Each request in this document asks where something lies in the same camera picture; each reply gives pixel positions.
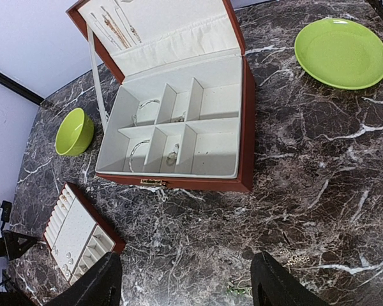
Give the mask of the silver bangle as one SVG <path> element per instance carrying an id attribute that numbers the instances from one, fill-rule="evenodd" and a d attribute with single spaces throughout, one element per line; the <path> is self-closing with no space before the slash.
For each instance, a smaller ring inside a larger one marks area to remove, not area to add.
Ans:
<path id="1" fill-rule="evenodd" d="M 160 101 L 158 99 L 151 99 L 141 102 L 137 111 L 132 115 L 134 126 L 151 125 L 155 122 Z"/>
<path id="2" fill-rule="evenodd" d="M 139 147 L 141 147 L 142 145 L 145 145 L 145 144 L 149 144 L 150 143 L 150 139 L 148 140 L 142 140 L 141 142 L 138 142 L 131 150 L 130 152 L 130 155 L 129 155 L 129 161 L 128 161 L 128 166 L 129 166 L 129 170 L 134 173 L 134 169 L 133 169 L 133 158 L 136 154 L 136 151 L 139 149 Z"/>

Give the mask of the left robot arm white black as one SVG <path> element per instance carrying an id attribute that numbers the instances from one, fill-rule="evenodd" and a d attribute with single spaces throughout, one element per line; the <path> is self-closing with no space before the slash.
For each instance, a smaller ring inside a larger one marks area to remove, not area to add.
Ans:
<path id="1" fill-rule="evenodd" d="M 9 261 L 22 257 L 38 240 L 35 237 L 5 230 L 12 204 L 0 201 L 0 258 Z M 5 275 L 0 282 L 0 305 L 33 305 L 34 303 Z"/>

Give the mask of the red jewelry tray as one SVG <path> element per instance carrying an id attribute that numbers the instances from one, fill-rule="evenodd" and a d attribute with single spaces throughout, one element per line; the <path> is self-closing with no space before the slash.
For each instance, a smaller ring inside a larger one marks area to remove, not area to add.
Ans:
<path id="1" fill-rule="evenodd" d="M 106 253 L 122 253 L 125 241 L 107 224 L 81 190 L 65 183 L 43 237 L 69 285 L 79 280 Z M 68 263 L 70 252 L 73 264 Z"/>

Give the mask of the silver bangle lower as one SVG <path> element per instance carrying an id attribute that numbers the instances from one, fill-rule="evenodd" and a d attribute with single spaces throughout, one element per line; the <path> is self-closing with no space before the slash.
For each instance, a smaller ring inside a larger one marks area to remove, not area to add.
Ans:
<path id="1" fill-rule="evenodd" d="M 133 158 L 136 154 L 136 151 L 139 149 L 139 147 L 141 147 L 142 145 L 145 145 L 145 144 L 149 144 L 150 143 L 150 139 L 148 140 L 142 140 L 141 142 L 138 142 L 131 150 L 130 152 L 130 155 L 129 155 L 129 161 L 128 161 L 128 166 L 129 166 L 129 170 L 134 173 L 134 169 L 133 169 Z"/>

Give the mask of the left black frame post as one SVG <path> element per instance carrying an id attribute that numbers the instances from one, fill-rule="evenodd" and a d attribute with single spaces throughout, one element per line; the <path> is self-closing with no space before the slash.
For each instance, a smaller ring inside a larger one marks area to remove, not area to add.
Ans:
<path id="1" fill-rule="evenodd" d="M 0 72 L 0 85 L 6 87 L 12 92 L 18 94 L 19 96 L 27 99 L 28 101 L 38 106 L 40 106 L 45 101 L 45 98 L 39 96 L 38 94 L 29 90 L 27 87 L 24 87 L 23 85 L 12 80 L 10 77 L 6 76 L 5 74 L 1 72 Z"/>

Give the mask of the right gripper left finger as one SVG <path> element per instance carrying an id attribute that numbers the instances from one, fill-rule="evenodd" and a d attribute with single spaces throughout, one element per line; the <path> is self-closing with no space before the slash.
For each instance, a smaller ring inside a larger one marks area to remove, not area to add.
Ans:
<path id="1" fill-rule="evenodd" d="M 47 305 L 119 305 L 122 273 L 120 255 L 108 252 L 70 288 Z"/>

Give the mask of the green bowl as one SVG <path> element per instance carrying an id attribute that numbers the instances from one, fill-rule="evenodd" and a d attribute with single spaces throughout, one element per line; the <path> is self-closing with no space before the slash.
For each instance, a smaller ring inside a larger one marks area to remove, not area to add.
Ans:
<path id="1" fill-rule="evenodd" d="M 73 109 L 62 121 L 56 135 L 60 156 L 78 156 L 86 151 L 94 135 L 94 123 L 82 108 Z"/>

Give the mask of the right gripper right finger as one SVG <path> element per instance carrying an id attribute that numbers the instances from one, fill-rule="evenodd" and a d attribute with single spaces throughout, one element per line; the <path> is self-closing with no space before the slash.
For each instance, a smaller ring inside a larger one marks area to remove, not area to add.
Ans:
<path id="1" fill-rule="evenodd" d="M 250 273 L 254 305 L 327 305 L 266 251 L 254 255 Z"/>

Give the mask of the red jewelry box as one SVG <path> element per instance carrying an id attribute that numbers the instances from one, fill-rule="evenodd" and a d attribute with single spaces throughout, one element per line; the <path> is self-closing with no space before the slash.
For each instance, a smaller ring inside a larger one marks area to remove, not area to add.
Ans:
<path id="1" fill-rule="evenodd" d="M 119 82 L 96 174 L 119 184 L 248 192 L 255 79 L 229 1 L 78 1 L 67 11 Z M 151 125 L 134 126 L 158 99 Z M 142 140 L 133 158 L 132 148 Z"/>

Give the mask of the silver bangle upper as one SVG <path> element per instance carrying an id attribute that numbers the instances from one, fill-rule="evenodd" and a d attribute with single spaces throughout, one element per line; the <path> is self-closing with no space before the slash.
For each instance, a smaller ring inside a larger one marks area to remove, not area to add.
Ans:
<path id="1" fill-rule="evenodd" d="M 134 126 L 151 125 L 155 122 L 160 101 L 158 99 L 151 99 L 141 102 L 137 111 L 132 115 Z"/>

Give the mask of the green plate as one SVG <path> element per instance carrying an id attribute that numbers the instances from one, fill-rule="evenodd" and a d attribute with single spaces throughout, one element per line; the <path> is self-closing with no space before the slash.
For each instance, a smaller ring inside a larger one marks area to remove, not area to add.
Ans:
<path id="1" fill-rule="evenodd" d="M 351 20 L 308 24 L 296 36 L 294 52 L 307 74 L 337 89 L 367 89 L 383 79 L 382 40 Z"/>

